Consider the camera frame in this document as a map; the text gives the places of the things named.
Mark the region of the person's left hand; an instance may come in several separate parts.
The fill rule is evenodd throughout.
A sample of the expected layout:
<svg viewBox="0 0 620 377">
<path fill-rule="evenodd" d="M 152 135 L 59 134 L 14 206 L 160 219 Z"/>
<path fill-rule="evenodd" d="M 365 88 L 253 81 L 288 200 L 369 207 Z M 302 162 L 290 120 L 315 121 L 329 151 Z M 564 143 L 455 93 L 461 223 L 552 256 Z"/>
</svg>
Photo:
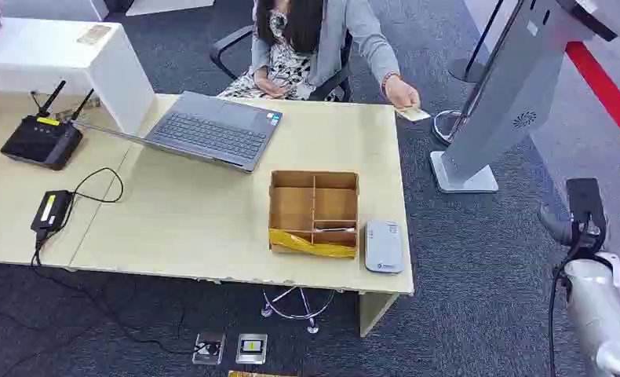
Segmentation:
<svg viewBox="0 0 620 377">
<path fill-rule="evenodd" d="M 383 90 L 389 102 L 396 108 L 420 108 L 419 92 L 398 75 L 391 75 L 383 82 Z"/>
</svg>

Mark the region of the person's right hand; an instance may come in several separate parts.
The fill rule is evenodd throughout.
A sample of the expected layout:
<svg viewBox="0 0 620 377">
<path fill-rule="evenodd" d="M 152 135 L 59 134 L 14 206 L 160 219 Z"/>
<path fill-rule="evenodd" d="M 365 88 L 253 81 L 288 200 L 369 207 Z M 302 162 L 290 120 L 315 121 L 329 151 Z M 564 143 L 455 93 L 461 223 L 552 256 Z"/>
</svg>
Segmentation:
<svg viewBox="0 0 620 377">
<path fill-rule="evenodd" d="M 271 98 L 284 98 L 289 91 L 288 88 L 278 86 L 268 78 L 268 69 L 266 67 L 259 68 L 254 72 L 253 81 L 259 90 Z"/>
</svg>

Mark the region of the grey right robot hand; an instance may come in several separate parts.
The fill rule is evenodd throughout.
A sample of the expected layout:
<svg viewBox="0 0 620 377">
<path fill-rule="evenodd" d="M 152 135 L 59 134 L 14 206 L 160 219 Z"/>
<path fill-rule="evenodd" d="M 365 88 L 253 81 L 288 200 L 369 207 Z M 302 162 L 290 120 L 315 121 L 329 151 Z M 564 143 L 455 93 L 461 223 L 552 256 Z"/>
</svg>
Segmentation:
<svg viewBox="0 0 620 377">
<path fill-rule="evenodd" d="M 596 254 L 606 240 L 607 219 L 596 178 L 570 178 L 566 181 L 570 219 L 559 220 L 540 206 L 538 220 L 558 244 L 576 247 L 577 253 Z"/>
</svg>

